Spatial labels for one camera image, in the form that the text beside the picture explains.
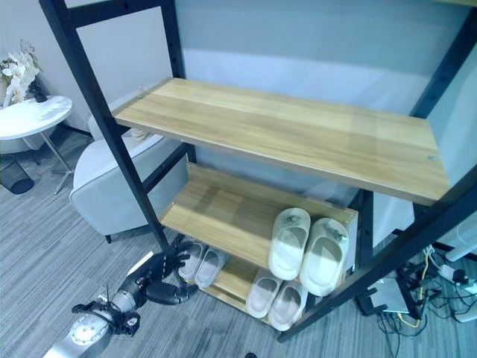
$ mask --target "wooden shelf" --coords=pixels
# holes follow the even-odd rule
[[[160,222],[268,269],[272,227],[277,215],[288,207],[301,207],[313,219],[330,217],[345,227],[357,215],[324,201],[292,195],[193,164],[189,182],[164,212]]]
[[[174,78],[118,123],[431,205],[448,189],[429,122]]]
[[[201,290],[235,307],[237,310],[247,313],[245,302],[257,271],[257,267],[231,257],[218,274],[213,285]],[[260,319],[260,321],[268,324],[266,317]]]

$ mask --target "metal table leg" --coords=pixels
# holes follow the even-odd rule
[[[42,138],[45,140],[45,143],[50,147],[51,151],[53,152],[54,155],[58,158],[58,160],[63,164],[63,166],[66,168],[66,170],[52,170],[51,172],[54,174],[63,174],[63,177],[60,180],[60,183],[58,184],[56,190],[54,191],[54,194],[57,194],[60,190],[63,184],[65,183],[66,179],[68,178],[69,175],[73,174],[75,171],[71,169],[68,165],[68,163],[64,160],[64,158],[61,156],[61,154],[58,152],[57,148],[54,146],[53,142],[50,140],[50,138],[43,132],[40,132],[40,135]]]

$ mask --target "black metal frame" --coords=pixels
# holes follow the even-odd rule
[[[185,72],[174,0],[109,0],[71,9],[66,7],[64,0],[40,0],[40,4],[78,86],[118,162],[119,168],[133,191],[149,227],[161,248],[165,250],[168,243],[163,233],[163,226],[156,217],[147,193],[167,175],[184,155],[187,155],[189,161],[195,163],[195,148],[190,144],[182,144],[144,182],[141,182],[133,161],[121,140],[121,128],[116,124],[107,106],[76,29],[106,19],[160,6],[172,73],[174,77],[184,78]],[[470,43],[473,41],[475,44],[477,38],[475,24],[472,24],[475,21],[476,14],[475,9],[471,11],[456,39],[457,44],[452,45],[448,55],[444,58],[443,64],[436,72],[435,78],[438,80],[433,79],[426,89],[424,97],[427,96],[426,93],[431,93],[430,96],[433,96],[436,91],[442,95],[447,84],[450,83],[460,65],[465,61],[465,57],[470,51]],[[459,44],[466,44],[465,49],[458,48]],[[443,77],[440,73],[442,69],[446,70],[446,73],[448,73],[446,76],[448,77]],[[436,95],[435,98],[429,97],[429,100],[435,103],[440,95]],[[427,102],[427,99],[420,100],[417,109],[415,108],[413,111],[413,113],[416,112],[414,115],[424,113],[424,110],[427,113],[430,112],[432,106]],[[477,166],[451,188],[439,202],[427,210],[422,210],[416,221],[407,230],[400,232],[398,237],[376,256],[373,255],[373,193],[360,190],[355,200],[353,200],[353,206],[360,210],[358,269],[319,304],[314,305],[314,300],[310,300],[303,317],[290,330],[280,334],[279,342],[290,339],[336,307],[360,295],[371,284],[402,266],[427,245],[433,243],[476,211]],[[181,239],[182,236],[179,235],[174,242],[179,242]]]

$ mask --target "round table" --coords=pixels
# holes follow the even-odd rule
[[[39,133],[66,168],[66,170],[52,171],[55,174],[63,174],[55,194],[60,191],[67,177],[74,171],[43,131],[65,120],[71,112],[72,100],[61,95],[49,96],[48,100],[42,103],[28,99],[0,110],[0,139],[17,139]]]

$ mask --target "white slipper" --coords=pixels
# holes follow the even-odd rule
[[[277,216],[268,255],[272,274],[282,280],[297,278],[310,224],[310,215],[297,207],[283,210]]]
[[[213,284],[218,273],[227,262],[229,255],[216,248],[209,248],[195,274],[195,283],[200,288]]]
[[[202,262],[203,256],[206,254],[208,247],[209,246],[202,242],[193,242],[192,246],[184,252],[184,254],[191,255],[188,260],[184,261],[186,265],[179,268],[179,275],[184,280],[194,279],[195,273],[199,269],[200,263]]]
[[[300,272],[300,282],[313,295],[326,296],[336,288],[349,242],[346,228],[336,220],[313,224]]]
[[[245,305],[247,312],[255,318],[265,317],[277,296],[281,284],[282,280],[273,276],[269,271],[260,268],[247,295]]]
[[[285,282],[268,313],[272,327],[288,330],[301,317],[307,298],[308,291],[298,282]]]

